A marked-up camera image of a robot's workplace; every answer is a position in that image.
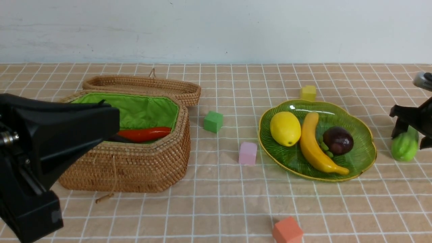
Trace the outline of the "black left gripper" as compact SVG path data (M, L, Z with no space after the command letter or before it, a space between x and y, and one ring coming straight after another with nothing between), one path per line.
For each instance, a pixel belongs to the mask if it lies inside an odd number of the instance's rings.
M52 103L1 94L1 218L22 243L63 228L59 198L48 190L92 148L120 129L110 104Z

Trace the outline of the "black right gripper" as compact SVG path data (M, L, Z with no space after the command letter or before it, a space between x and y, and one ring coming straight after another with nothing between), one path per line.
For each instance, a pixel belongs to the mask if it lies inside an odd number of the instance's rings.
M431 72L420 71L413 80L413 84L421 89L432 92ZM428 98L418 107L394 105L390 110L390 117L397 117L391 138L407 132L412 127L419 133L426 135L420 141L420 150L432 148L432 98Z

